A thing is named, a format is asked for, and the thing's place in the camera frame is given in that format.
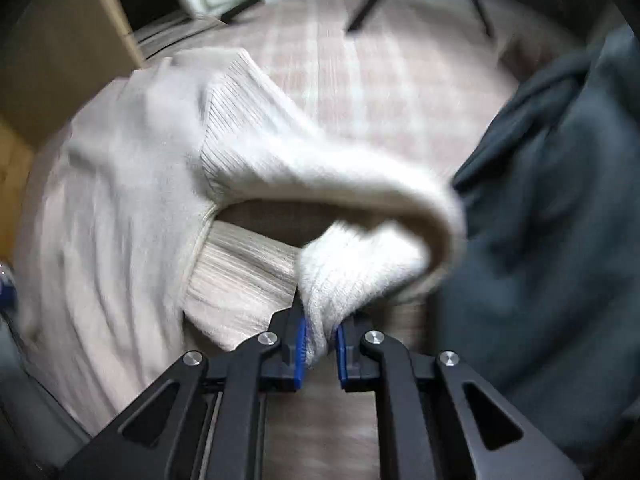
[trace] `wooden surface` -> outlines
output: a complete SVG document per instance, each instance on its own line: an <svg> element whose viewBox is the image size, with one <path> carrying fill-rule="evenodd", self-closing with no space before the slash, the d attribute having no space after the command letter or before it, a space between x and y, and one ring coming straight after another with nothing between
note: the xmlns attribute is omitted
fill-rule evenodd
<svg viewBox="0 0 640 480"><path fill-rule="evenodd" d="M0 114L38 146L142 63L119 0L32 0L0 51Z"/></svg>
<svg viewBox="0 0 640 480"><path fill-rule="evenodd" d="M0 116L0 260L11 261L33 150Z"/></svg>

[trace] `white garment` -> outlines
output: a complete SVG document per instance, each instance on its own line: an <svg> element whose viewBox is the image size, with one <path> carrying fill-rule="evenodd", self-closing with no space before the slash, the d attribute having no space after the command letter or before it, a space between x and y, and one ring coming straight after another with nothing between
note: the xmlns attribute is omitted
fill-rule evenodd
<svg viewBox="0 0 640 480"><path fill-rule="evenodd" d="M231 259L217 277L238 293L194 298L194 266L215 258L204 241L242 232L212 230L216 214L254 198L373 214L303 248L297 279L297 251L270 249L269 283L284 292L258 314L242 297L266 281L229 278ZM112 82L36 158L15 254L20 334L39 378L95 433L185 350L183 313L231 349L297 284L311 364L363 303L427 274L432 287L463 235L455 197L427 171L329 142L244 51L185 51ZM236 268L266 269L255 252Z"/></svg>

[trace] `dark blue fabric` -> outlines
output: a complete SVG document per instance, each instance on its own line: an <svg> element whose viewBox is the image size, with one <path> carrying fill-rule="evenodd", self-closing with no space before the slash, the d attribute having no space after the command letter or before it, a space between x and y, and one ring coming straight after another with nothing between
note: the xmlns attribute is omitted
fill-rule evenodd
<svg viewBox="0 0 640 480"><path fill-rule="evenodd" d="M436 346L570 456L640 396L639 123L624 28L522 85L453 182L468 254L437 294Z"/></svg>

